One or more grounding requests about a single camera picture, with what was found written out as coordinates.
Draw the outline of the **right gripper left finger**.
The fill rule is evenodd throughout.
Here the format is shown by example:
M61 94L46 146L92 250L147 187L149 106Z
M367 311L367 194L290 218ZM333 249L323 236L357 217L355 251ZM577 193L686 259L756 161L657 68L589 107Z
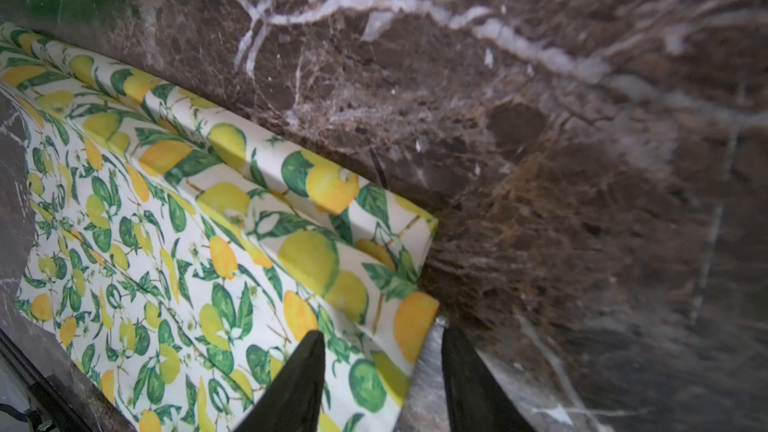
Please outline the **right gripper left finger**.
M316 431L325 364L323 334L307 332L236 431Z

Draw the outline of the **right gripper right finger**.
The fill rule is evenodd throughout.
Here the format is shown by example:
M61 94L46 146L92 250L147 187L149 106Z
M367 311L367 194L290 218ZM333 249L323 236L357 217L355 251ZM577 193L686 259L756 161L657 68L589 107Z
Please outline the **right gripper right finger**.
M451 431L534 431L460 328L444 330L441 358Z

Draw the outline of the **lemon print skirt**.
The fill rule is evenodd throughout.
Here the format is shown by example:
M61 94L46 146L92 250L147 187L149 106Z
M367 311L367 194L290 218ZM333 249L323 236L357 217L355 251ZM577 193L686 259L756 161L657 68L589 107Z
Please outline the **lemon print skirt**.
M11 23L32 248L14 300L140 431L232 431L311 331L323 431L390 431L437 220L188 91Z

